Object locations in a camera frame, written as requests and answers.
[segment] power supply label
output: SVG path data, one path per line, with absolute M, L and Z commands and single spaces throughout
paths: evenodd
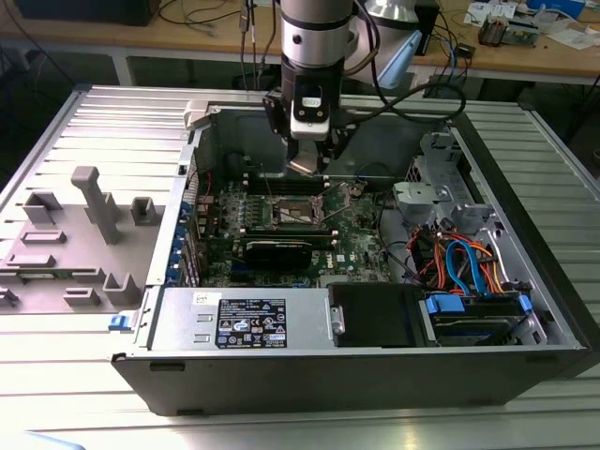
M 220 349 L 285 349 L 285 300 L 221 299 L 215 342 Z

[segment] power cable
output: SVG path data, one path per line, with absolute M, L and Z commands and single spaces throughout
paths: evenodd
M 373 34 L 375 35 L 375 40 L 377 40 L 378 37 L 379 37 L 379 39 L 381 39 L 381 36 L 379 35 L 379 30 L 377 29 L 377 24 L 373 21 L 373 18 L 366 11 L 365 11 L 365 13 L 366 13 L 365 19 L 366 19 L 366 25 L 367 25 L 368 45 L 369 45 L 369 49 L 372 49 L 373 48 L 373 36 L 372 35 Z M 421 84 L 420 86 L 417 86 L 414 89 L 409 90 L 406 94 L 404 94 L 400 97 L 396 97 L 392 101 L 389 101 L 385 97 L 385 95 L 382 92 L 381 87 L 379 86 L 379 80 L 378 80 L 378 76 L 377 76 L 377 67 L 376 67 L 374 59 L 371 61 L 371 78 L 373 81 L 373 85 L 375 86 L 375 91 L 377 92 L 378 97 L 382 101 L 383 106 L 379 110 L 376 110 L 369 114 L 355 118 L 354 120 L 352 120 L 350 122 L 350 124 L 355 124 L 355 125 L 361 124 L 361 123 L 366 122 L 367 120 L 370 120 L 372 118 L 375 118 L 378 115 L 385 113 L 387 111 L 391 111 L 391 112 L 395 113 L 396 115 L 402 117 L 403 119 L 411 121 L 411 122 L 415 122 L 415 123 L 419 123 L 419 124 L 435 124 L 435 123 L 453 119 L 454 117 L 456 117 L 457 115 L 462 113 L 465 109 L 465 106 L 467 105 L 467 99 L 465 98 L 465 95 L 462 92 L 462 90 L 458 89 L 456 86 L 454 86 L 453 84 L 451 84 L 449 82 L 428 82 L 425 84 Z M 400 101 L 410 97 L 413 94 L 427 90 L 432 87 L 443 87 L 443 88 L 450 89 L 451 91 L 454 91 L 455 93 L 457 93 L 458 97 L 460 98 L 460 106 L 458 107 L 458 109 L 450 114 L 447 114 L 446 116 L 443 116 L 443 117 L 424 118 L 424 117 L 413 117 L 413 116 L 410 116 L 410 115 L 394 108 L 394 106 L 397 105 Z
M 35 39 L 33 39 L 29 33 L 27 33 L 25 31 L 25 29 L 21 26 L 20 23 L 17 22 L 17 19 L 15 18 L 15 16 L 12 14 L 12 11 L 10 11 L 10 8 L 8 7 L 8 2 L 7 0 L 3 0 L 3 4 L 4 4 L 4 8 L 8 14 L 8 16 L 10 17 L 10 19 L 13 21 L 13 23 L 17 26 L 17 28 L 19 28 L 19 30 L 21 31 L 21 33 L 32 43 L 34 44 L 38 50 L 40 50 L 42 53 L 44 53 L 46 55 L 46 57 L 48 58 L 48 60 L 58 69 L 58 71 L 65 77 L 65 79 L 68 80 L 69 83 L 71 83 L 71 85 L 75 85 L 75 82 L 73 81 L 73 79 L 71 77 L 69 77 L 67 75 L 67 73 L 63 70 L 62 67 L 60 67 L 58 65 L 58 63 L 56 61 L 54 61 L 54 58 L 52 58 L 44 49 L 41 48 L 41 46 L 36 42 Z

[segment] wire bundle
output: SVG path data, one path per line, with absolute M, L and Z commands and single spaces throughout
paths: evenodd
M 416 241 L 422 238 L 422 231 L 423 230 L 421 229 L 417 229 L 412 234 L 411 240 L 406 246 L 410 252 L 414 251 Z M 460 241 L 461 245 L 472 249 L 477 255 L 477 267 L 476 269 L 472 267 L 472 278 L 475 278 L 477 271 L 481 270 L 484 274 L 487 289 L 490 293 L 505 293 L 503 285 L 498 277 L 497 258 L 491 250 L 483 247 L 481 243 L 473 241 L 469 237 L 458 232 L 434 232 L 430 237 L 433 240 L 433 260 L 428 262 L 417 274 L 420 282 L 424 286 L 438 291 L 458 293 L 461 295 L 468 294 L 468 289 L 466 290 L 463 286 L 475 282 L 473 279 L 469 280 L 468 277 L 466 277 L 468 272 L 464 270 L 469 259 L 467 258 L 467 261 L 465 261 L 457 273 L 457 277 L 460 280 L 459 284 L 454 282 L 454 279 L 453 282 L 448 280 L 447 275 L 451 274 L 448 271 L 447 264 L 444 262 L 448 261 L 448 257 L 454 257 L 453 254 L 447 255 L 450 245 L 453 242 Z M 459 247 L 457 250 L 465 253 L 465 256 L 467 256 L 468 250 L 465 250 L 465 248 Z

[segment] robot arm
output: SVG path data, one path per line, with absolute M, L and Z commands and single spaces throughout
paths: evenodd
M 375 59 L 380 85 L 394 87 L 410 64 L 421 37 L 415 0 L 362 1 L 281 0 L 281 95 L 267 97 L 265 107 L 272 129 L 289 145 L 330 139 L 342 78 L 372 83 Z M 381 37 L 375 48 L 373 23 Z

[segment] blue latch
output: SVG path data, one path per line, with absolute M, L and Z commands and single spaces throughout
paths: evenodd
M 111 323 L 109 323 L 109 331 L 129 331 L 129 317 L 121 314 L 112 316 Z
M 175 237 L 185 237 L 186 236 L 186 227 L 183 225 L 177 225 L 175 227 Z
M 523 308 L 523 310 L 525 312 L 529 313 L 529 312 L 533 311 L 532 301 L 529 299 L 529 297 L 527 295 L 521 294 L 518 297 L 518 302 L 521 304 L 521 307 Z
M 191 205 L 188 202 L 181 202 L 181 213 L 182 214 L 191 213 Z
M 431 295 L 426 301 L 427 312 L 435 314 L 436 312 L 465 312 L 465 306 L 458 295 L 453 293 L 436 293 Z
M 178 278 L 179 277 L 179 269 L 174 267 L 167 268 L 167 278 Z
M 172 247 L 175 250 L 181 250 L 184 247 L 184 240 L 183 239 L 174 239 L 172 241 Z

